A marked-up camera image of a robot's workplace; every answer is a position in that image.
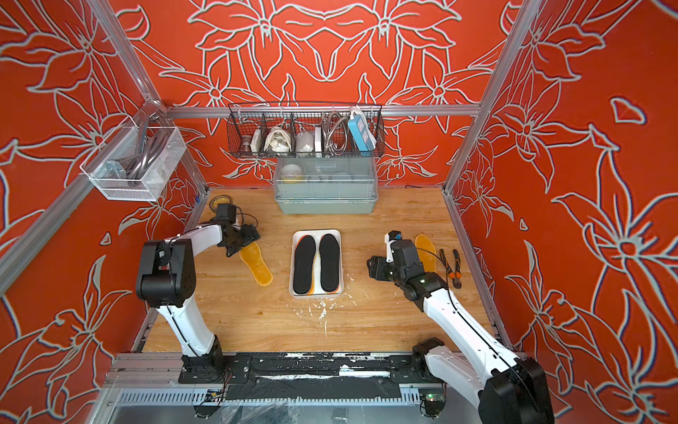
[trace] blue power strip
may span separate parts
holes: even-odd
[[[361,113],[352,113],[348,120],[348,129],[353,135],[353,140],[360,151],[373,151],[376,145],[374,136],[370,134],[367,121]]]

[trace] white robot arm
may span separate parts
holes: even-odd
[[[394,282],[461,351],[454,353],[440,340],[429,339],[413,348],[420,367],[478,408],[484,423],[553,424],[546,375],[539,364],[521,360],[501,345],[461,305],[445,280],[425,272],[412,240],[391,231],[384,241],[386,256],[367,261],[370,277]]]
[[[179,383],[213,383],[223,378],[225,369],[219,339],[195,302],[193,257],[210,246],[225,247],[232,256],[259,237],[255,227],[238,222],[235,205],[220,204],[216,216],[196,229],[144,244],[136,294],[165,317],[181,344]]]
[[[166,239],[165,243],[179,240],[190,240],[193,246],[193,256],[197,256],[210,246],[221,243],[223,235],[220,225],[206,225],[198,227],[176,239]],[[174,331],[181,343],[181,352],[186,356],[202,356],[210,351],[214,344],[215,335],[207,328],[203,316],[195,304],[195,294],[184,301],[183,306],[161,305],[156,308]]]

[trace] wire basket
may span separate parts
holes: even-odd
[[[146,142],[154,143],[148,145],[148,154]],[[109,200],[158,201],[185,151],[177,127],[145,123],[140,128],[128,118],[89,153],[80,169]]]
[[[262,103],[229,104],[231,113],[227,123],[227,153],[234,157],[380,157],[384,154],[384,120],[380,105],[335,102],[295,102],[295,104],[299,106],[282,106],[279,111],[270,111],[271,107],[266,104],[267,111],[261,112],[252,109],[264,106]],[[376,141],[374,150],[359,150],[347,126],[337,125],[333,132],[328,131],[342,117],[350,117],[349,108],[353,106],[358,106],[367,120],[369,130]],[[290,152],[274,152],[270,148],[262,151],[264,140],[274,127],[280,127],[290,133]],[[322,151],[297,152],[299,136],[303,132],[314,132],[315,128],[322,129]],[[254,153],[243,148],[243,137],[252,137],[256,130],[261,131],[262,146]],[[328,136],[336,149],[326,149]]]

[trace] wooden table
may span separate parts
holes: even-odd
[[[225,249],[208,248],[195,258],[195,296],[207,326],[227,351],[409,351],[429,337],[452,349],[450,338],[402,290],[370,279],[365,262],[384,254],[384,234],[391,230],[414,240],[426,234],[448,260],[452,249],[462,255],[460,302],[488,331],[490,323],[468,272],[459,240],[439,189],[380,189],[369,215],[284,215],[268,189],[215,189],[227,194],[245,213],[259,220],[258,241],[274,275],[259,286],[250,270]],[[201,220],[214,213],[205,208]],[[297,300],[289,293],[292,234],[299,230],[337,229],[342,237],[344,294],[336,299]],[[437,272],[443,273],[438,263]],[[180,351],[164,318],[158,317],[145,352]]]

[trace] gray plastic bin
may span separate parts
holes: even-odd
[[[284,214],[369,214],[377,201],[373,157],[279,158],[275,201]]]

